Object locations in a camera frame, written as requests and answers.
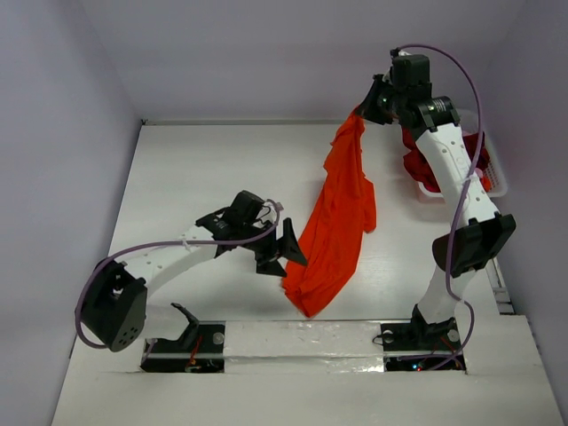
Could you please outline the orange t shirt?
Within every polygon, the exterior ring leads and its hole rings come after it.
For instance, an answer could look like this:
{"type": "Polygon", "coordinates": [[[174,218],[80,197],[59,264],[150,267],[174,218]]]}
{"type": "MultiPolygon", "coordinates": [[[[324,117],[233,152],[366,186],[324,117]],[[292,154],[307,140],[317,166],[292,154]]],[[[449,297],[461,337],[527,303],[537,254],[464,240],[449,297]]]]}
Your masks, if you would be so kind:
{"type": "Polygon", "coordinates": [[[299,239],[307,265],[289,262],[282,287],[306,318],[323,311],[357,270],[363,236],[376,228],[374,184],[362,164],[363,119],[350,113],[324,161],[327,175],[299,239]]]}

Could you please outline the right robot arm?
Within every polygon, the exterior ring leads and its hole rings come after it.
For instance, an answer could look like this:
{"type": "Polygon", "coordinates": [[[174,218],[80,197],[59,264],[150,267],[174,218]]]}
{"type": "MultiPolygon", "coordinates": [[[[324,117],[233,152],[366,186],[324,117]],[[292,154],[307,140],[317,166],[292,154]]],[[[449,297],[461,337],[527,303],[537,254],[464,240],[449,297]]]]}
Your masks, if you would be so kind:
{"type": "Polygon", "coordinates": [[[453,101],[433,96],[429,58],[401,48],[390,55],[389,71],[374,76],[356,114],[381,125],[396,122],[410,133],[449,210],[450,231],[432,243],[435,271],[411,319],[383,325],[378,339],[387,351],[434,351],[456,329],[455,308],[464,290],[517,224],[484,189],[477,173],[480,152],[468,153],[453,101]]]}

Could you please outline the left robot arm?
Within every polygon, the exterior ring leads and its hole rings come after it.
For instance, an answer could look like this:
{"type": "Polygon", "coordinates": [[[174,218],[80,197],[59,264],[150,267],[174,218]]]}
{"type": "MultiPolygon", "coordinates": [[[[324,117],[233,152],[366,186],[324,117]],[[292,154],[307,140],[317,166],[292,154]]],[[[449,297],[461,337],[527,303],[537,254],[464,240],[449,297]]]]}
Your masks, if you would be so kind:
{"type": "Polygon", "coordinates": [[[307,265],[281,205],[242,190],[232,203],[198,218],[177,239],[149,242],[110,255],[97,264],[75,307],[78,338],[96,350],[123,351],[138,339],[192,349],[199,321],[183,305],[152,306],[150,298],[191,268],[237,248],[254,255],[256,273],[286,277],[286,259],[307,265]]]}

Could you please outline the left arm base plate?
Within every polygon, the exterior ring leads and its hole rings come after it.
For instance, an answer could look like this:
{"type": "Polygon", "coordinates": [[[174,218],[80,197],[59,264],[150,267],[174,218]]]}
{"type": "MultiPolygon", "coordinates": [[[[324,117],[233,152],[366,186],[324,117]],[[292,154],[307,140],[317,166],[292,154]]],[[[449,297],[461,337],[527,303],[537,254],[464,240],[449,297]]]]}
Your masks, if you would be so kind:
{"type": "Polygon", "coordinates": [[[177,340],[147,340],[141,370],[146,373],[223,373],[225,322],[201,322],[181,304],[171,306],[185,316],[187,327],[177,340]]]}

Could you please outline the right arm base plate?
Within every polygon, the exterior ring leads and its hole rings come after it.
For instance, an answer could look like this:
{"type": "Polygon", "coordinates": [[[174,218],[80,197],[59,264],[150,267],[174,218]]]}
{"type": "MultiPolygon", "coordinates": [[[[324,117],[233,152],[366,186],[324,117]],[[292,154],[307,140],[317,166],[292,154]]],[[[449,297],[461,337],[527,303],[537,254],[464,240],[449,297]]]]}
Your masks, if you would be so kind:
{"type": "Polygon", "coordinates": [[[433,335],[419,335],[410,322],[382,324],[372,343],[383,349],[386,372],[421,372],[446,361],[461,346],[455,322],[433,335]]]}

